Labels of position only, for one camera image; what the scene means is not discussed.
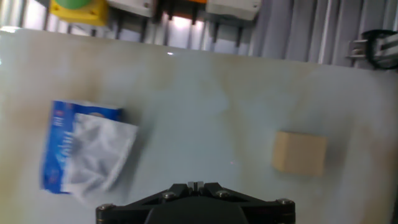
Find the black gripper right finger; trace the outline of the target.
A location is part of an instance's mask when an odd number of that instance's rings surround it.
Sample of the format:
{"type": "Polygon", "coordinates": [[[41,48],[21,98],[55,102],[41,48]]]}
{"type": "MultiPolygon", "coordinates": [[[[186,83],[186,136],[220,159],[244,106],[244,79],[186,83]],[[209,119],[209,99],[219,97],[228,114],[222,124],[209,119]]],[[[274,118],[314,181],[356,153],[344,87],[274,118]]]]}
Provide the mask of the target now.
{"type": "Polygon", "coordinates": [[[217,182],[195,182],[195,195],[237,205],[249,223],[295,223],[295,202],[287,198],[263,201],[222,187],[217,182]]]}

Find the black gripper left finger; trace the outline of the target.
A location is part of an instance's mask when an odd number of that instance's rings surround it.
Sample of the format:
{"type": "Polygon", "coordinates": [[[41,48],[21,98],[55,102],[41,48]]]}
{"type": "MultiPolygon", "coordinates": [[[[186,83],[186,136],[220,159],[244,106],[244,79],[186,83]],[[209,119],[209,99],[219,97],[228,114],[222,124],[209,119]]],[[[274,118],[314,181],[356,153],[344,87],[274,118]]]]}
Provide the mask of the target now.
{"type": "Polygon", "coordinates": [[[106,203],[96,208],[96,224],[145,223],[150,212],[163,204],[190,197],[196,191],[196,183],[173,184],[169,189],[148,196],[128,205],[106,203]]]}

